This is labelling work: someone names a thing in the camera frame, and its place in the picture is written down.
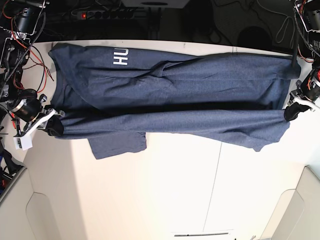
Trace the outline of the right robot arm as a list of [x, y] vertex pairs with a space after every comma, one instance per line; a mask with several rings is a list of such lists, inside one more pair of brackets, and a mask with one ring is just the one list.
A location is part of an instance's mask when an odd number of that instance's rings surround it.
[[[58, 119], [63, 112], [44, 105], [44, 90], [52, 75], [35, 47], [46, 25], [45, 9], [49, 4], [48, 0], [5, 0], [0, 5], [0, 29], [4, 32], [0, 38], [0, 101], [5, 103], [19, 140], [35, 130], [49, 136], [61, 136], [64, 131]], [[42, 68], [37, 89], [22, 83], [28, 61]]]

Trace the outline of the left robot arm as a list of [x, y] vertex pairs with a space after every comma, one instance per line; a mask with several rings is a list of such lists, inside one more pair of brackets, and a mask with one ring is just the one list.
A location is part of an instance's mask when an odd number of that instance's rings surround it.
[[320, 2], [318, 0], [293, 1], [293, 55], [291, 65], [295, 66], [297, 57], [311, 64], [311, 70], [304, 80], [297, 80], [296, 89], [289, 93], [284, 118], [290, 122], [299, 113], [307, 110], [318, 111], [316, 105], [320, 98]]

